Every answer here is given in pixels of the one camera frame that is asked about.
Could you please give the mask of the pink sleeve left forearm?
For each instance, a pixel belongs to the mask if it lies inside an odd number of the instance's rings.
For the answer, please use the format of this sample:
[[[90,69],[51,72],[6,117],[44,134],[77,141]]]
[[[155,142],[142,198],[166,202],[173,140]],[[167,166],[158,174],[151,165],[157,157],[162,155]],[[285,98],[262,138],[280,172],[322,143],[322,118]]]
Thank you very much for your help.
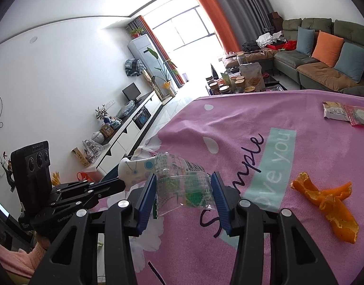
[[[5,270],[30,279],[46,251],[39,243],[29,253],[22,249],[10,251],[0,244],[0,263]]]

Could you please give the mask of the person left hand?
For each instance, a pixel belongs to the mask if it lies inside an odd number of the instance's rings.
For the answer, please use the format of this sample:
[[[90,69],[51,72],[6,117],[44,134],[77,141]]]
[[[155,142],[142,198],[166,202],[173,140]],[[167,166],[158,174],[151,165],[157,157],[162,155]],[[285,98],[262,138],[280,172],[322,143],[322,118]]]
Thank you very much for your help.
[[[37,243],[43,249],[46,249],[47,250],[49,248],[49,246],[51,245],[51,242],[48,240],[48,238],[41,236],[37,232],[35,232],[34,235],[35,235],[35,239],[36,239]]]

